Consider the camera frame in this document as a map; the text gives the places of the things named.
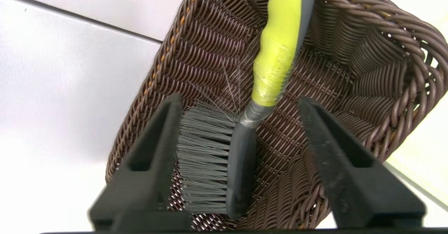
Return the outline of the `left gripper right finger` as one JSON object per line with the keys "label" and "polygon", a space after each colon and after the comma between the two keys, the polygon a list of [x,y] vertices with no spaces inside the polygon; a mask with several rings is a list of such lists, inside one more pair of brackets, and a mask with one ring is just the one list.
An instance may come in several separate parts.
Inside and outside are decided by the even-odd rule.
{"label": "left gripper right finger", "polygon": [[331,113],[308,97],[298,111],[337,227],[421,227],[424,203]]}

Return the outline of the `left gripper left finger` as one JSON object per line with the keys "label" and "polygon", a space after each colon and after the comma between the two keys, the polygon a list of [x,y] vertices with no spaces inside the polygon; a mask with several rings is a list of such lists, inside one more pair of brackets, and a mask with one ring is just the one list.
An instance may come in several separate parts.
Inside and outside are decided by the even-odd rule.
{"label": "left gripper left finger", "polygon": [[182,99],[168,96],[89,212],[95,232],[189,232],[188,212],[168,210]]}

